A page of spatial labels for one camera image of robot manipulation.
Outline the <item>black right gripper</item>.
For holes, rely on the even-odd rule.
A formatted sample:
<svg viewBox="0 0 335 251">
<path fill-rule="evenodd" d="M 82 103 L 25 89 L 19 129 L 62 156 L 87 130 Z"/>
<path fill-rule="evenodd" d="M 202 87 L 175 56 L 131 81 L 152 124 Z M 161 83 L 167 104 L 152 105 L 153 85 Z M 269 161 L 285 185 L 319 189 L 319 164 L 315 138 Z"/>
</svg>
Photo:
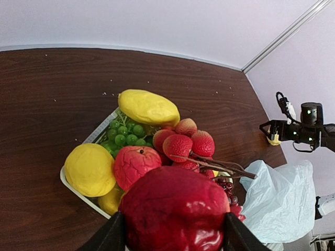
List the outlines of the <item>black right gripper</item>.
<svg viewBox="0 0 335 251">
<path fill-rule="evenodd" d="M 294 141 L 296 143 L 300 142 L 300 125 L 296 123 L 287 124 L 287 122 L 284 120 L 270 120 L 261 124 L 259 129 L 265 135 L 270 135 L 271 140 L 274 140 L 278 135 L 279 141 Z"/>
</svg>

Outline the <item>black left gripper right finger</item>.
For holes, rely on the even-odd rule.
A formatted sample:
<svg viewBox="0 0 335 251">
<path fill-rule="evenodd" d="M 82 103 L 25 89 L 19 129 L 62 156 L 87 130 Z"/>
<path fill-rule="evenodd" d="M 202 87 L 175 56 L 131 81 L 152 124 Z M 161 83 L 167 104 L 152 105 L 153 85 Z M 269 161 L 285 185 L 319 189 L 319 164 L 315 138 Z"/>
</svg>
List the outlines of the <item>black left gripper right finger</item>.
<svg viewBox="0 0 335 251">
<path fill-rule="evenodd" d="M 226 213 L 224 220 L 224 251 L 270 251 L 233 214 Z"/>
</svg>

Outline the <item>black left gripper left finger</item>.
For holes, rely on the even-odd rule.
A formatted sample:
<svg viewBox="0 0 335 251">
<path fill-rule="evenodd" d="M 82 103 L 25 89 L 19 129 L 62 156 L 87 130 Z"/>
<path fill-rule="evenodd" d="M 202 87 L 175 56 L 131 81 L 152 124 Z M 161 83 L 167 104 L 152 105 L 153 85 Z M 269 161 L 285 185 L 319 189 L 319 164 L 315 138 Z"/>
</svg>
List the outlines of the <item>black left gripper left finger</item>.
<svg viewBox="0 0 335 251">
<path fill-rule="evenodd" d="M 125 218 L 116 212 L 86 243 L 77 250 L 87 251 L 125 251 Z"/>
</svg>

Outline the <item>light blue plastic bag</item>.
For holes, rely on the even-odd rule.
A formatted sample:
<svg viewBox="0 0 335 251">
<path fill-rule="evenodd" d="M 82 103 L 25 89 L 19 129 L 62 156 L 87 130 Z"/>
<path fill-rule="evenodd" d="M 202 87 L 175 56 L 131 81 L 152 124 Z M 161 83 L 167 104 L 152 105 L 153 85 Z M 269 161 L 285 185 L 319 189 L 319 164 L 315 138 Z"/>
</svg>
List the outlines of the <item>light blue plastic bag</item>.
<svg viewBox="0 0 335 251">
<path fill-rule="evenodd" d="M 244 224 L 262 243 L 290 243 L 315 225 L 316 192 L 313 165 L 308 160 L 272 168 L 262 160 L 251 163 L 242 177 L 246 190 Z"/>
</svg>

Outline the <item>dark red fruit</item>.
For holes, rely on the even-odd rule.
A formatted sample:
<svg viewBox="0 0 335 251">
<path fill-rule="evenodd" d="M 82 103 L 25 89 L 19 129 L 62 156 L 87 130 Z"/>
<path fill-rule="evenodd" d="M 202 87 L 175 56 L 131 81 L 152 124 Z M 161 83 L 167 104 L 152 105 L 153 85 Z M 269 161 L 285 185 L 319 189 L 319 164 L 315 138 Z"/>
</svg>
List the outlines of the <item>dark red fruit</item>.
<svg viewBox="0 0 335 251">
<path fill-rule="evenodd" d="M 224 189 L 206 176 L 159 167 L 135 182 L 119 211 L 130 250 L 220 250 L 230 205 Z"/>
</svg>

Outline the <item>red lychee bunch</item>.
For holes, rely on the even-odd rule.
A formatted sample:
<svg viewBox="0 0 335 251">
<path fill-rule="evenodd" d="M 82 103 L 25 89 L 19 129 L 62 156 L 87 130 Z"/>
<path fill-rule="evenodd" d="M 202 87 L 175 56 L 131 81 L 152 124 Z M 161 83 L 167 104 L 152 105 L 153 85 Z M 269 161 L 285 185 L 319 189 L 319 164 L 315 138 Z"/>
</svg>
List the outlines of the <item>red lychee bunch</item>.
<svg viewBox="0 0 335 251">
<path fill-rule="evenodd" d="M 181 120 L 175 127 L 162 127 L 153 135 L 152 142 L 174 166 L 200 172 L 210 179 L 220 179 L 220 172 L 231 179 L 256 179 L 255 174 L 248 173 L 236 163 L 213 160 L 216 149 L 213 137 L 199 130 L 191 118 Z"/>
</svg>

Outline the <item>pale yellow wrinkled fruit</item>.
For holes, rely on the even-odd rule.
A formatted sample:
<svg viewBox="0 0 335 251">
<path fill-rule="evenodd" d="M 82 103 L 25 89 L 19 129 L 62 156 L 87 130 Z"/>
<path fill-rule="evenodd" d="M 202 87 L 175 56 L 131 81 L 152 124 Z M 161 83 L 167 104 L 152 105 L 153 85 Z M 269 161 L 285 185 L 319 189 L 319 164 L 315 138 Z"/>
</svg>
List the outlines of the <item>pale yellow wrinkled fruit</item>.
<svg viewBox="0 0 335 251">
<path fill-rule="evenodd" d="M 279 135 L 278 134 L 276 134 L 275 136 L 274 136 L 274 139 L 273 140 L 271 140 L 270 138 L 266 138 L 267 139 L 267 141 L 272 145 L 272 146 L 278 146 L 278 145 L 280 145 L 281 144 L 281 141 L 279 140 Z"/>
</svg>

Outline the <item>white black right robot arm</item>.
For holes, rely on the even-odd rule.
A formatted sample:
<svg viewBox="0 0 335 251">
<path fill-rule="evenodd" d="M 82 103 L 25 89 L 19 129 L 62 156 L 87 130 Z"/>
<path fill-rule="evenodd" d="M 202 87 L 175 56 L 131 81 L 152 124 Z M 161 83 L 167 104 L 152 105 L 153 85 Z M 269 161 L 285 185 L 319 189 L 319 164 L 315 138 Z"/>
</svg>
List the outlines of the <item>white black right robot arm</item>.
<svg viewBox="0 0 335 251">
<path fill-rule="evenodd" d="M 294 116 L 294 108 L 286 99 L 279 100 L 279 107 L 286 120 L 270 120 L 259 126 L 268 141 L 273 144 L 283 141 L 292 141 L 293 145 L 307 144 L 309 150 L 298 152 L 312 153 L 318 147 L 326 147 L 334 151 L 334 124 L 323 124 L 322 104 L 306 102 L 301 104 L 300 121 Z"/>
</svg>

